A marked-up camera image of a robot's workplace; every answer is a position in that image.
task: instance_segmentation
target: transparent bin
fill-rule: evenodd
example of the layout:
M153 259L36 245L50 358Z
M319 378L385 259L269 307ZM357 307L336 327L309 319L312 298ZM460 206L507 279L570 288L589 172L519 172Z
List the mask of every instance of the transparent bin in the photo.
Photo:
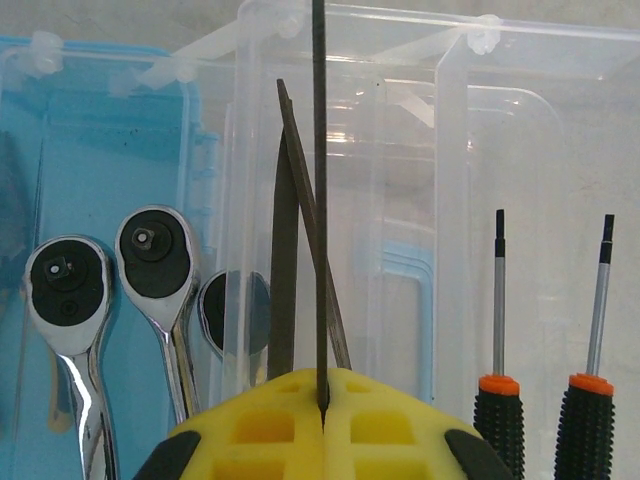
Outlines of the transparent bin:
M270 275L277 78L313 172L309 10L249 1L239 32L226 258L241 275L228 285L225 398L259 381L248 279ZM614 478L633 478L640 32L329 5L327 35L329 260L354 368L472 421L505 208L506 371L522 386L527 478L551 478L562 393L586 366L603 216L615 213L601 374L617 386ZM315 293L300 225L305 367Z
M26 258L85 234L112 258L122 220L147 204L192 223L202 276L220 269L221 157L233 65L178 61L181 81L138 82L167 54L105 44L0 38L0 478L82 478L64 370L25 315ZM132 478L174 424L160 346L115 282L102 362L121 478ZM201 405L219 401L221 360L191 320Z

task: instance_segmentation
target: blue plastic box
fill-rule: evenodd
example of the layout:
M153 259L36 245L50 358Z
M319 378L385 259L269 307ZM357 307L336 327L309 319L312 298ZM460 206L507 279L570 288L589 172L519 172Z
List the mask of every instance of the blue plastic box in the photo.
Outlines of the blue plastic box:
M217 153L233 69L193 64L153 90L136 78L166 53L143 47L0 37L0 478L81 478L63 370L25 315L21 279L33 248L85 234L113 251L134 209L165 204L200 235L216 265ZM156 337L116 286L103 372L121 478L173 425ZM217 400L219 361L192 322L202 405Z

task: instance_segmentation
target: yellow foam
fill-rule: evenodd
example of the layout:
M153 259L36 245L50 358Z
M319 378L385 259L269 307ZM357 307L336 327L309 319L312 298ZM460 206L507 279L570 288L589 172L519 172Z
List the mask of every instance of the yellow foam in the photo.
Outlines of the yellow foam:
M470 426L387 385L331 369L324 432L315 370L250 390L178 426L202 436L183 480L466 480L444 434Z

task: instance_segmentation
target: grey surface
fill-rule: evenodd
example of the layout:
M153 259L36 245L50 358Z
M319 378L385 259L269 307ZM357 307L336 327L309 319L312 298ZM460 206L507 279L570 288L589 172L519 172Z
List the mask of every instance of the grey surface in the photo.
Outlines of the grey surface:
M152 45L176 50L236 18L240 0L0 0L0 33L46 30L67 40ZM553 23L640 28L637 0L336 0Z

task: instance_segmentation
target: screwdriver tip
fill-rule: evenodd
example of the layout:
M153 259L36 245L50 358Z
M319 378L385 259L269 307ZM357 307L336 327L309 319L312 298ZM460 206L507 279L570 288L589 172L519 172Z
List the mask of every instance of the screwdriver tip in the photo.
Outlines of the screwdriver tip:
M504 210L496 211L496 238L504 238Z
M276 85L278 87L278 95L284 96L288 100L289 99L289 94L287 92L287 87L284 84L284 80L282 78L278 78L276 80Z
M615 215L604 216L604 232L602 233L603 242L611 242L613 240L613 221Z

